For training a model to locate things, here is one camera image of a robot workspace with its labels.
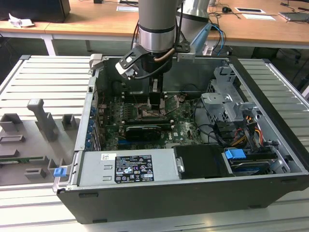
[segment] power supply label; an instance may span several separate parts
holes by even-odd
[[[154,179],[151,155],[116,156],[115,182],[117,184],[154,181]]]

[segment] metal bracket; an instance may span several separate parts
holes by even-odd
[[[132,64],[135,63],[140,57],[149,54],[150,52],[146,51],[142,46],[138,45],[134,47],[131,51],[125,54],[119,61],[120,66],[123,69],[127,69]]]
[[[189,53],[191,51],[190,44],[188,41],[182,41],[179,44],[177,44],[176,52],[179,53]]]
[[[179,62],[182,59],[192,60],[194,62],[196,56],[196,51],[193,46],[190,46],[190,52],[179,52],[177,53],[177,61]]]

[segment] paper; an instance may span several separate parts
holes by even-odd
[[[130,6],[117,6],[116,11],[124,11],[124,12],[138,12],[138,7],[130,7]]]
[[[10,19],[9,22],[16,28],[22,27],[31,27],[34,26],[34,23],[30,19],[20,19],[9,14]]]
[[[242,14],[246,19],[261,19],[261,20],[275,20],[273,17],[268,15],[254,15],[254,14]]]

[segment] red wire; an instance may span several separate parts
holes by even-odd
[[[237,135],[238,131],[242,131],[242,130],[243,130],[243,129],[240,128],[240,129],[238,129],[238,130],[235,132],[234,140],[236,140],[236,135]]]

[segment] blue latch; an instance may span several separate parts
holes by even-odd
[[[228,149],[225,151],[225,155],[227,159],[245,159],[246,154],[243,152],[242,149]]]
[[[65,177],[67,176],[67,168],[55,168],[54,177]]]

